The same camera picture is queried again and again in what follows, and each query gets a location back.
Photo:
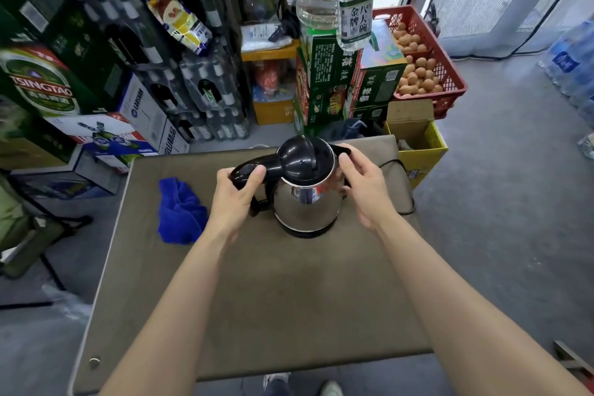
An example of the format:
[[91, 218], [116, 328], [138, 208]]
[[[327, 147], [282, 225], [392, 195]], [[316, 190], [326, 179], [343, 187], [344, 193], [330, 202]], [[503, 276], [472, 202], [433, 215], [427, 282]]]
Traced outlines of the person's right hand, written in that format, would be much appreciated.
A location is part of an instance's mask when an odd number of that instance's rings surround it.
[[355, 175], [349, 178], [352, 190], [344, 191], [355, 203], [358, 218], [367, 230], [383, 239], [393, 237], [402, 219], [396, 212], [382, 170], [352, 145], [341, 143], [355, 165]]

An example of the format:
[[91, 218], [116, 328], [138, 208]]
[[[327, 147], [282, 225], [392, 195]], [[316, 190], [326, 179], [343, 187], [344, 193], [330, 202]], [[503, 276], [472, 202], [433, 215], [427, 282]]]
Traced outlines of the person's left hand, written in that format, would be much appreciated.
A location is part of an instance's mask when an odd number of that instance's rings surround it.
[[237, 189], [230, 179], [232, 168], [217, 172], [217, 185], [211, 213], [201, 238], [227, 245], [237, 238], [239, 229], [248, 216], [251, 200], [256, 191]]

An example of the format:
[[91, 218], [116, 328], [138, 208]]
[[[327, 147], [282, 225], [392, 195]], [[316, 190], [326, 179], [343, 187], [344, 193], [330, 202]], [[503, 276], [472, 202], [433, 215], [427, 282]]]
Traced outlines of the stainless steel electric kettle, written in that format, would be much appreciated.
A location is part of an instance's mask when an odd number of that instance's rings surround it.
[[349, 184], [339, 170], [340, 154], [349, 148], [330, 144], [315, 136], [298, 135], [284, 141], [275, 153], [263, 155], [236, 167], [230, 180], [241, 190], [257, 166], [264, 166], [265, 197], [253, 197], [249, 214], [271, 211], [290, 235], [314, 238], [336, 222]]

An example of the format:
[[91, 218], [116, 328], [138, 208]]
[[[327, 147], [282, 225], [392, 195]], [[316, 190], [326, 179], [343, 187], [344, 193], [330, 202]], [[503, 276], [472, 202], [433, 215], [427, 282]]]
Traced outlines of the person's right forearm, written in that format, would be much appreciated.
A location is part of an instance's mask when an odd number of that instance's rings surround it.
[[372, 224], [458, 396], [592, 396], [395, 210]]

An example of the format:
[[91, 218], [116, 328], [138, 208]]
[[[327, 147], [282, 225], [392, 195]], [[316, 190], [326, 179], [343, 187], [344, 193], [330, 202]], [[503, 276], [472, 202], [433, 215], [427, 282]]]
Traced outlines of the person's left forearm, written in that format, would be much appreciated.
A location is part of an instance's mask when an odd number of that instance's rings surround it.
[[98, 396], [192, 396], [220, 263], [235, 236], [207, 227]]

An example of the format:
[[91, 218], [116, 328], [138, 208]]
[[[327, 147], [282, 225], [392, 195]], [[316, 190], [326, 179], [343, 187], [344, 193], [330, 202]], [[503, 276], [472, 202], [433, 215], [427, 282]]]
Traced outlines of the dark bag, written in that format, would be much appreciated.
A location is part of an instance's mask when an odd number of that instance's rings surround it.
[[317, 134], [318, 137], [332, 144], [382, 135], [384, 135], [384, 131], [376, 122], [360, 118], [331, 122]]

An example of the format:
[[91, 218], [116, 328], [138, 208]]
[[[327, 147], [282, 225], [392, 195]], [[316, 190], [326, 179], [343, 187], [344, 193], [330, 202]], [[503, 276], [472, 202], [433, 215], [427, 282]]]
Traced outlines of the yellow cardboard box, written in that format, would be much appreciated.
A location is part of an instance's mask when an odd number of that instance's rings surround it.
[[430, 100], [391, 101], [383, 130], [386, 135], [395, 137], [398, 159], [403, 162], [413, 189], [449, 150], [435, 124]]

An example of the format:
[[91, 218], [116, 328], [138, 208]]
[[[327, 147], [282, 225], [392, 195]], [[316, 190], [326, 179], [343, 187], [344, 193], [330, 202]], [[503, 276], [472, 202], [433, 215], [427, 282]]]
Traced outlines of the blue cloth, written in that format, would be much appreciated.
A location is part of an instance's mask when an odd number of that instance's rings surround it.
[[204, 232], [209, 214], [191, 187], [175, 177], [159, 181], [158, 233], [168, 244], [194, 244]]

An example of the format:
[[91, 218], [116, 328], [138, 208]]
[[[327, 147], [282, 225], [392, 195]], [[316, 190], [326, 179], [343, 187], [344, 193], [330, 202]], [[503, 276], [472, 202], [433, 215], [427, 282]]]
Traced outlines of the tall green carton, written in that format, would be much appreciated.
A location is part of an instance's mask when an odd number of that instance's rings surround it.
[[295, 130], [318, 136], [334, 122], [344, 120], [344, 106], [351, 86], [358, 51], [345, 51], [335, 30], [301, 26], [296, 55], [296, 95], [293, 99]]

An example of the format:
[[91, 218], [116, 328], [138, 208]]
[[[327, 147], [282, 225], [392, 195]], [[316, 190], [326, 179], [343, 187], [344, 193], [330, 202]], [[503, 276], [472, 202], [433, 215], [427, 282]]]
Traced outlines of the green carton with pale top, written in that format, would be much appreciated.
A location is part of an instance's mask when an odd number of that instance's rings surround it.
[[387, 22], [374, 19], [371, 36], [358, 51], [343, 106], [344, 118], [379, 116], [393, 99], [406, 66], [407, 60]]

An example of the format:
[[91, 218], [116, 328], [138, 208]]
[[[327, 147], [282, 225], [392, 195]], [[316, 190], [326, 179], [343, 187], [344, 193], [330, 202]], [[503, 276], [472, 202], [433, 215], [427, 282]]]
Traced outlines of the stack of shrink-wrapped bottle packs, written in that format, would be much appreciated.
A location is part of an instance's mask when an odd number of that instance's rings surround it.
[[204, 56], [170, 37], [141, 0], [79, 0], [187, 140], [244, 139], [249, 135], [241, 92], [245, 76], [226, 2], [179, 1], [212, 32]]

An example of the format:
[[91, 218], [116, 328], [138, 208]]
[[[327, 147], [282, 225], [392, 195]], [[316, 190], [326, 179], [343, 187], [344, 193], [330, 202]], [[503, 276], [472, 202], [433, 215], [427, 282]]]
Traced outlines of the pile of brown eggs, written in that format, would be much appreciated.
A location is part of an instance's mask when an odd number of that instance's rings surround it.
[[443, 92], [442, 77], [436, 74], [437, 60], [433, 52], [420, 34], [410, 32], [407, 27], [404, 22], [399, 22], [393, 31], [407, 62], [395, 94], [410, 97]]

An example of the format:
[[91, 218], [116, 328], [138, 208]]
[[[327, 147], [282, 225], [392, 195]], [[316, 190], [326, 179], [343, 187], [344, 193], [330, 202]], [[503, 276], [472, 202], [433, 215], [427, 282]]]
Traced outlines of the yellow shelf rack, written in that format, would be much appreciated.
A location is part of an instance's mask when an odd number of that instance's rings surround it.
[[[295, 21], [295, 27], [293, 28], [292, 26], [286, 26], [285, 32], [283, 32], [282, 28], [278, 25], [280, 21], [271, 20], [260, 22], [260, 24], [266, 22], [276, 24], [275, 27], [278, 27], [277, 30], [280, 30], [278, 31], [279, 39], [268, 40], [268, 37], [272, 33], [267, 33], [268, 36], [264, 35], [264, 38], [262, 40], [258, 39], [258, 41], [260, 42], [259, 44], [261, 44], [261, 47], [259, 45], [257, 46], [258, 48], [256, 48], [256, 46], [251, 45], [242, 46], [241, 54], [242, 60], [244, 62], [262, 60], [283, 60], [295, 58], [297, 56], [296, 51], [298, 50], [299, 46], [299, 21], [296, 20], [295, 14], [296, 1], [297, 0], [287, 0], [287, 2], [283, 2], [281, 0], [278, 1], [278, 5], [281, 11], [283, 9], [289, 11], [288, 14], [283, 15], [283, 19], [286, 19], [287, 22]], [[344, 77], [344, 79], [341, 80], [344, 84], [342, 84], [342, 86], [338, 86], [336, 90], [331, 91], [330, 94], [333, 96], [332, 99], [330, 99], [330, 96], [328, 96], [325, 99], [325, 101], [330, 102], [330, 111], [329, 114], [326, 115], [326, 117], [329, 119], [331, 118], [333, 120], [343, 120], [349, 116], [349, 108], [344, 108], [344, 106], [347, 97], [346, 90], [351, 84], [352, 66], [355, 65], [355, 59], [358, 57], [358, 54], [360, 55], [360, 53], [362, 53], [363, 47], [360, 47], [359, 49], [345, 50], [341, 48], [340, 45], [337, 45], [336, 41], [334, 41], [334, 46], [334, 56], [338, 58], [338, 55], [342, 54], [341, 57], [344, 56], [345, 58], [343, 62], [348, 62], [348, 64], [351, 67], [349, 68], [350, 74], [348, 74], [348, 78], [346, 78], [346, 67], [344, 67], [344, 70], [339, 72], [339, 75], [341, 77]]]

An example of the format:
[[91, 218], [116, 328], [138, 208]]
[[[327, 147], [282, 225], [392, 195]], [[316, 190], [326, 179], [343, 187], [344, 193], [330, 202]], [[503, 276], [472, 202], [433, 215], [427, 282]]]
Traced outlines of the white and blue carton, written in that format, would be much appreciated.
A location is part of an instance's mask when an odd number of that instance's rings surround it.
[[131, 73], [118, 107], [112, 113], [46, 117], [94, 158], [126, 173], [139, 157], [189, 152], [167, 114], [142, 81]]

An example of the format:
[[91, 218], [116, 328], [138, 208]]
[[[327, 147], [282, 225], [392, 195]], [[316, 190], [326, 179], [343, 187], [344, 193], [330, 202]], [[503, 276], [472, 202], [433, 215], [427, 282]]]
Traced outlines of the red plastic crate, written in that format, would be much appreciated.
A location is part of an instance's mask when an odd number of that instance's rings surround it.
[[410, 32], [420, 34], [425, 39], [425, 42], [428, 47], [430, 47], [433, 56], [437, 60], [436, 74], [439, 77], [442, 77], [442, 84], [444, 87], [443, 92], [412, 95], [410, 97], [402, 97], [395, 94], [395, 92], [394, 98], [401, 101], [410, 99], [430, 100], [433, 104], [435, 119], [444, 119], [449, 109], [452, 108], [456, 100], [467, 91], [468, 87], [455, 69], [448, 54], [439, 44], [434, 29], [411, 5], [374, 9], [373, 14], [375, 19], [385, 20], [392, 33], [399, 22], [404, 22], [408, 25], [407, 28]]

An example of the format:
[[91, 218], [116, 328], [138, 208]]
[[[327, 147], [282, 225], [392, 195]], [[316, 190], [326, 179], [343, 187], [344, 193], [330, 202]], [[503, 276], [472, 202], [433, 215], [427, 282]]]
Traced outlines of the yellow snack bag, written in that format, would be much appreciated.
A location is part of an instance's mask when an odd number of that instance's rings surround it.
[[179, 0], [141, 1], [170, 37], [197, 56], [207, 54], [211, 30]]

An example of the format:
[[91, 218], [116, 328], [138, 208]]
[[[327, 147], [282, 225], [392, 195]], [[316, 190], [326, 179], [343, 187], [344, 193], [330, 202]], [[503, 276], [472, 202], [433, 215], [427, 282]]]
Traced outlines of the person's left shoe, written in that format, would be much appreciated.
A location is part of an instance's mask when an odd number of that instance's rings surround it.
[[291, 372], [274, 373], [264, 376], [262, 396], [292, 396], [289, 378]]

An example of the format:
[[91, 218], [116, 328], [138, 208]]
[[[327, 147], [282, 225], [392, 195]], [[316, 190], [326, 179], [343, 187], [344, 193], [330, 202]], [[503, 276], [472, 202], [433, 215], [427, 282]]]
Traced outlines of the clear plastic bag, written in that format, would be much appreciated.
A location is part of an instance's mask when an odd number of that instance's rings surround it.
[[81, 324], [89, 321], [92, 305], [83, 302], [77, 295], [69, 291], [59, 290], [49, 283], [43, 284], [41, 290], [47, 296], [49, 302], [52, 303], [52, 307], [64, 317]]

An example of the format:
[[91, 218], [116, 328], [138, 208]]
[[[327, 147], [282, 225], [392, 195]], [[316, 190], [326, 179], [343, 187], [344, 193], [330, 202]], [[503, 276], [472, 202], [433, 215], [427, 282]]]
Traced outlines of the green folding chair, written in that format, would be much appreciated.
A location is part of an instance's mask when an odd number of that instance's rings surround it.
[[40, 262], [56, 291], [68, 293], [46, 252], [92, 224], [90, 215], [54, 214], [28, 195], [8, 170], [0, 168], [0, 278], [19, 280]]

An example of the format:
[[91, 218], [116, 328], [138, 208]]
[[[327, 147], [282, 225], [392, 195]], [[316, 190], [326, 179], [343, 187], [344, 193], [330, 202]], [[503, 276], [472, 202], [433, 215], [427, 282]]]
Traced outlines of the stack of green beer cartons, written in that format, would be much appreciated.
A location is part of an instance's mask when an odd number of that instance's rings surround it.
[[0, 0], [0, 169], [67, 164], [50, 121], [116, 111], [130, 74], [74, 0]]

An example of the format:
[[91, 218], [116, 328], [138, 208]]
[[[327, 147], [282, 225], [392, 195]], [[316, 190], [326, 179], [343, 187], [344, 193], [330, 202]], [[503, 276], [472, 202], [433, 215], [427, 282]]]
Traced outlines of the stack of water bottle packs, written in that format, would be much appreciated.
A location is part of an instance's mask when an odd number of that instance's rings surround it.
[[594, 130], [594, 20], [563, 33], [538, 65]]

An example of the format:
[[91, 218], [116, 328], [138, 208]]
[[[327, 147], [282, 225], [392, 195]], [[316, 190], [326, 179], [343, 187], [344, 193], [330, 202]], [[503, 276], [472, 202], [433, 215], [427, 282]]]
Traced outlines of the red and grey metal frame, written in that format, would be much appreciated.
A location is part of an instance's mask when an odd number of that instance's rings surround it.
[[553, 351], [561, 365], [594, 393], [594, 367], [562, 341], [553, 341]]

